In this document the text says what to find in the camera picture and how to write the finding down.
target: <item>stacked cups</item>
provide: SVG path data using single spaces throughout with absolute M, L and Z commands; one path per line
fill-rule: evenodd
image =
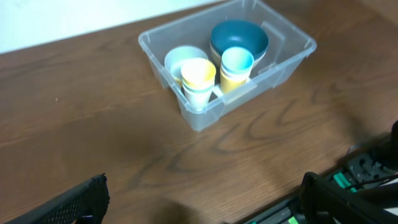
M 193 58 L 185 61 L 181 73 L 188 102 L 198 110 L 204 108 L 213 91 L 216 67 L 209 60 Z
M 164 66 L 168 72 L 173 76 L 174 80 L 182 86 L 182 74 L 181 67 L 186 60 L 193 58 L 204 58 L 207 59 L 207 55 L 201 49 L 190 46 L 183 45 L 172 49 L 167 53 L 164 59 Z
M 254 57 L 242 47 L 231 47 L 221 56 L 221 91 L 226 94 L 243 85 L 253 68 Z

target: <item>clear plastic bin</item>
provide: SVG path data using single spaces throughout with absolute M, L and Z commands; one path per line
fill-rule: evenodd
M 248 82 L 226 95 L 215 88 L 207 107 L 197 111 L 166 71 L 164 58 L 169 50 L 179 45 L 199 47 L 211 58 L 211 30 L 227 19 L 243 19 L 259 24 L 269 36 L 269 48 L 266 56 L 252 70 Z M 315 40 L 308 34 L 258 0 L 228 1 L 145 31 L 138 41 L 148 56 L 155 76 L 164 88 L 171 87 L 177 96 L 182 116 L 196 131 L 203 130 L 258 94 L 286 81 L 301 61 L 317 47 Z

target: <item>blue bowl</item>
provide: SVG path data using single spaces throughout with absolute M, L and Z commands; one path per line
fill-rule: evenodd
M 228 20 L 217 24 L 211 31 L 211 44 L 219 55 L 230 47 L 248 49 L 258 59 L 268 49 L 268 35 L 255 23 Z

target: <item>wood grain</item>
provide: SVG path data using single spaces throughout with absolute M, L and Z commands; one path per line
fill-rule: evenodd
M 365 5 L 379 12 L 381 16 L 398 24 L 398 2 L 393 0 L 360 0 Z
M 398 28 L 354 0 L 267 1 L 318 48 L 197 133 L 138 35 L 176 14 L 0 55 L 0 222 L 107 173 L 105 223 L 235 222 L 398 119 Z

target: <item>white bowl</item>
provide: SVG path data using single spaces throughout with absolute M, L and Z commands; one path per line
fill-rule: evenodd
M 202 49 L 191 45 L 178 46 L 169 51 L 164 58 L 164 67 L 180 86 L 182 86 L 181 67 L 186 60 L 192 58 L 208 59 Z

